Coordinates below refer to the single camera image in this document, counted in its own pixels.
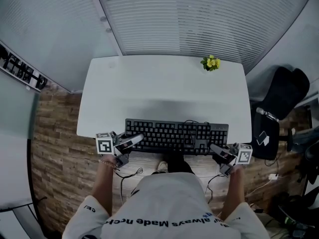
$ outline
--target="keyboard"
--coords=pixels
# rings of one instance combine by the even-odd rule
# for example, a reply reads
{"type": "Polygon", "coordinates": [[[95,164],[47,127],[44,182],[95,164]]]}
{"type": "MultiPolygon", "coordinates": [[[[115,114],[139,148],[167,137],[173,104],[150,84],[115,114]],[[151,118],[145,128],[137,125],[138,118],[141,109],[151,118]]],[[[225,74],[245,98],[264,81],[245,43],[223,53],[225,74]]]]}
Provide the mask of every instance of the keyboard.
{"type": "Polygon", "coordinates": [[[211,143],[225,147],[228,136],[227,124],[126,119],[125,125],[126,136],[144,135],[132,147],[143,152],[208,155],[211,143]]]}

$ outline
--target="wooden floor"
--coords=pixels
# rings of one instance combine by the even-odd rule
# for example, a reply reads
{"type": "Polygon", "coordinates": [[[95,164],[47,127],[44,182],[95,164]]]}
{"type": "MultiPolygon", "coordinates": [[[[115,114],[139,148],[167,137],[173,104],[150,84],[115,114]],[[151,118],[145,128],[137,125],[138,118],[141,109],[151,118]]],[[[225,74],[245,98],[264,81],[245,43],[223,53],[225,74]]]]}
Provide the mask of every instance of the wooden floor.
{"type": "MultiPolygon", "coordinates": [[[[41,92],[38,103],[31,144],[32,181],[36,198],[47,197],[38,207],[45,226],[52,231],[64,231],[80,203],[90,194],[96,174],[99,157],[95,140],[76,135],[80,102],[80,94],[68,94],[58,86],[50,85],[41,92]]],[[[297,130],[309,127],[304,110],[292,111],[280,125],[281,134],[287,133],[286,129],[290,127],[297,130]]],[[[299,174],[295,170],[300,156],[286,153],[285,149],[285,144],[281,142],[278,163],[279,176],[282,178],[255,191],[247,198],[247,202],[267,209],[270,199],[279,192],[302,193],[305,181],[297,183],[299,174]]],[[[124,200],[144,176],[155,171],[159,160],[158,154],[132,152],[130,163],[120,173],[129,175],[140,167],[144,172],[124,180],[124,200]]],[[[219,173],[218,166],[209,156],[186,156],[185,160],[204,185],[219,173]]],[[[246,194],[264,185],[268,182],[268,174],[276,172],[276,164],[267,167],[264,160],[252,158],[251,164],[245,167],[246,194]]],[[[116,175],[113,185],[115,213],[121,206],[120,178],[116,175]]],[[[217,177],[210,183],[210,187],[214,194],[209,205],[215,214],[219,214],[227,194],[228,179],[217,177]]]]}

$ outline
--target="white marker cube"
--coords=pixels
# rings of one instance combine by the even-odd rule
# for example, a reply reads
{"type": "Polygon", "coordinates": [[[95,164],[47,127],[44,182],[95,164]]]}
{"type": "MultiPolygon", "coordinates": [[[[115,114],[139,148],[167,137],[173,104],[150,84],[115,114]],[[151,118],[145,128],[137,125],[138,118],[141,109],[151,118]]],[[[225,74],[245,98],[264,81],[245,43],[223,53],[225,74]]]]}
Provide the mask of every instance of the white marker cube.
{"type": "Polygon", "coordinates": [[[114,155],[113,139],[110,133],[97,133],[95,141],[96,141],[96,149],[98,154],[114,155]]]}
{"type": "Polygon", "coordinates": [[[240,143],[238,146],[238,156],[236,158],[236,165],[249,164],[252,154],[253,148],[250,145],[240,143]]]}

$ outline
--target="sneaker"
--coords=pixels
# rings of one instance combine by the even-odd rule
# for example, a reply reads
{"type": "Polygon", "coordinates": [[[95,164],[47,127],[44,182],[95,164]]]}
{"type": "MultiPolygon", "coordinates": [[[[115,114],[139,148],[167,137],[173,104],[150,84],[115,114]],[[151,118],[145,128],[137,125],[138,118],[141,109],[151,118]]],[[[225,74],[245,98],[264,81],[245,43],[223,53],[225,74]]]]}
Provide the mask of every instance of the sneaker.
{"type": "Polygon", "coordinates": [[[157,168],[157,172],[158,173],[168,173],[168,167],[167,167],[167,162],[165,161],[161,161],[158,165],[158,168],[157,168]]]}

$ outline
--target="black pants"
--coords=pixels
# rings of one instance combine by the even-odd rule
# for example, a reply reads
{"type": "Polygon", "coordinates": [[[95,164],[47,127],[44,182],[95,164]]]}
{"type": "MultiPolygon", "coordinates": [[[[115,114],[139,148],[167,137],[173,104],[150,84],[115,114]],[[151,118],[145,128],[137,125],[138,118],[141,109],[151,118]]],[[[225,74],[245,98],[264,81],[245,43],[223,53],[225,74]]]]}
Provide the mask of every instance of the black pants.
{"type": "MultiPolygon", "coordinates": [[[[182,155],[170,155],[169,157],[164,158],[167,162],[167,168],[169,173],[185,172],[193,173],[189,164],[184,161],[182,155]]],[[[154,172],[152,174],[165,173],[165,172],[154,172]]]]}

